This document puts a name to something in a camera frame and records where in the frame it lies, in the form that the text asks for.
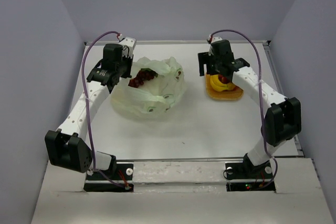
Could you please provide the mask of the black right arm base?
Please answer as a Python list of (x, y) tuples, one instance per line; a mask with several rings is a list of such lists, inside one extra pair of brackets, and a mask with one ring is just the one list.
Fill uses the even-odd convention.
[(273, 178), (270, 162), (262, 164), (261, 168), (257, 168), (253, 172), (245, 171), (242, 163), (226, 163), (223, 177), (226, 179), (226, 189), (228, 192), (276, 191), (274, 182), (267, 185)]

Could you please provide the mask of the red fake strawberries with leaves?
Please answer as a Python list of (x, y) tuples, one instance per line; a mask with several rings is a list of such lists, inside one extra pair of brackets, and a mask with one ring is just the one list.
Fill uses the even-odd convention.
[(229, 79), (227, 79), (225, 76), (222, 76), (221, 74), (218, 75), (218, 79), (223, 84), (231, 83), (231, 81)]

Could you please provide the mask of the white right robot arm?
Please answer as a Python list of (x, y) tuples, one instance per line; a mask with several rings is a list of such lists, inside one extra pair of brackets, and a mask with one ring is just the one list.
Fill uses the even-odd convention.
[(261, 137), (245, 154), (240, 168), (246, 177), (253, 178), (285, 141), (301, 132), (301, 103), (275, 91), (245, 59), (236, 59), (228, 40), (214, 38), (209, 51), (198, 54), (198, 62), (201, 76), (220, 74), (259, 105)]

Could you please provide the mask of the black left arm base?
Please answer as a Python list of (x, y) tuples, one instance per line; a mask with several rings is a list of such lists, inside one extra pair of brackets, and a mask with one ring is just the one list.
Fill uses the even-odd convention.
[(132, 163), (117, 163), (117, 169), (114, 174), (103, 172), (93, 172), (87, 174), (84, 191), (89, 193), (130, 193), (134, 190), (133, 173), (134, 165)]

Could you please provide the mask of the pale green plastic bag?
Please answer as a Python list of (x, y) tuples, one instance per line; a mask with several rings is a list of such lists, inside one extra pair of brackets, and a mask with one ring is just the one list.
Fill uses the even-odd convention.
[[(129, 87), (129, 81), (141, 69), (151, 69), (158, 76), (138, 88)], [(113, 109), (127, 117), (158, 118), (177, 105), (186, 90), (184, 70), (174, 57), (163, 60), (142, 57), (133, 64), (131, 76), (120, 80), (111, 95)]]

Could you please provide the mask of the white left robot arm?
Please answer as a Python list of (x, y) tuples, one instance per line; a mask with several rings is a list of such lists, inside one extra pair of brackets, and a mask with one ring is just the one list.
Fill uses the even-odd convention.
[(116, 174), (116, 157), (92, 151), (85, 142), (92, 132), (88, 129), (100, 106), (121, 78), (129, 78), (133, 51), (137, 41), (127, 37), (119, 43), (106, 44), (103, 56), (84, 81), (86, 90), (70, 114), (55, 131), (49, 130), (45, 143), (50, 163), (80, 173), (98, 170), (104, 179)]

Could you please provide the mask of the yellow fake banana bunch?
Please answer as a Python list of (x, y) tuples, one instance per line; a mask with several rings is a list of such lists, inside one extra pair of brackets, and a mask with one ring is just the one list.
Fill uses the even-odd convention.
[(210, 76), (209, 79), (211, 87), (217, 92), (233, 91), (236, 88), (232, 82), (228, 84), (221, 83), (218, 79), (218, 74)]

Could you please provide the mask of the dark red fake grapes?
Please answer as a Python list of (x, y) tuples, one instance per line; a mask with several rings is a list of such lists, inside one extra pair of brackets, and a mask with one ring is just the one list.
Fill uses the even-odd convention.
[(151, 69), (141, 69), (134, 78), (132, 78), (128, 86), (132, 88), (138, 88), (143, 86), (146, 81), (153, 80), (158, 74)]

